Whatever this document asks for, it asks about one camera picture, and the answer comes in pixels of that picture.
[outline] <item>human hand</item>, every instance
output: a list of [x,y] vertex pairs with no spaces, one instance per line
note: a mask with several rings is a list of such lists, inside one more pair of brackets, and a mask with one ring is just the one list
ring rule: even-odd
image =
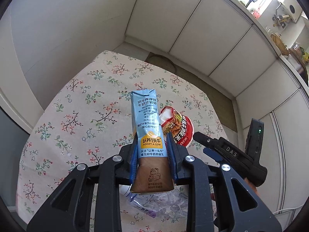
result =
[[260,196],[256,186],[254,186],[253,183],[250,182],[247,178],[245,178],[244,180],[249,185],[249,187],[257,194],[257,196]]
[[[245,182],[249,185],[249,187],[257,194],[257,196],[260,196],[260,195],[259,195],[259,192],[257,191],[256,186],[255,186],[251,181],[249,181],[247,178],[245,178],[244,180],[245,180]],[[213,201],[216,201],[216,200],[215,200],[215,196],[214,196],[213,193],[211,193],[211,199],[212,199]]]

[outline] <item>clear plastic wrapper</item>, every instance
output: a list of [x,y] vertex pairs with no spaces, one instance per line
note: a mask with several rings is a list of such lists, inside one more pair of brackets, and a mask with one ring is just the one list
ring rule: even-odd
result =
[[178,189],[154,194],[129,193],[127,198],[131,206],[153,218],[177,220],[188,214],[188,196]]

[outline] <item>metal screw cap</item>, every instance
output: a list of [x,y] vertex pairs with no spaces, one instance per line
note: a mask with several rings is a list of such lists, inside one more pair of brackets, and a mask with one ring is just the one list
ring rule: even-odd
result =
[[85,164],[78,164],[77,165],[77,170],[79,170],[79,171],[83,171],[83,170],[85,170],[85,168],[86,168]]
[[222,168],[222,170],[224,170],[224,171],[230,171],[230,169],[231,169],[231,167],[230,167],[228,164],[223,164],[223,165],[221,166],[221,168]]
[[120,155],[115,155],[113,157],[113,161],[121,161],[122,160],[122,157]]
[[194,161],[195,160],[195,158],[194,158],[194,156],[192,156],[192,155],[188,155],[188,156],[186,156],[186,161]]

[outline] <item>plastic bag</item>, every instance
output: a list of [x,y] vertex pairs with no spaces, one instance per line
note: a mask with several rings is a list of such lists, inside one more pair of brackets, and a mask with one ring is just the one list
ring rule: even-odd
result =
[[188,196],[178,189],[155,194],[129,193],[127,197],[131,206],[153,218],[177,220],[188,214]]
[[189,147],[194,134],[194,127],[189,117],[181,115],[171,106],[165,106],[160,112],[163,136],[171,132],[175,143]]

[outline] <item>blue gripper pad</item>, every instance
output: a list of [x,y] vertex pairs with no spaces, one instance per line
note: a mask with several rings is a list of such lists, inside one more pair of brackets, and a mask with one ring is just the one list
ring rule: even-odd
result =
[[136,177],[136,171],[137,171],[137,150],[138,150],[138,145],[137,142],[133,142],[134,145],[134,151],[133,151],[133,155],[130,161],[130,183],[133,184],[135,177]]
[[175,141],[171,133],[166,135],[166,150],[167,150],[167,157],[168,162],[170,164],[170,170],[173,180],[177,180],[177,162],[174,154],[173,146],[175,146]]
[[224,162],[222,156],[218,154],[216,151],[211,150],[208,147],[203,149],[203,153],[208,155],[210,158],[214,159],[217,163],[221,164]]

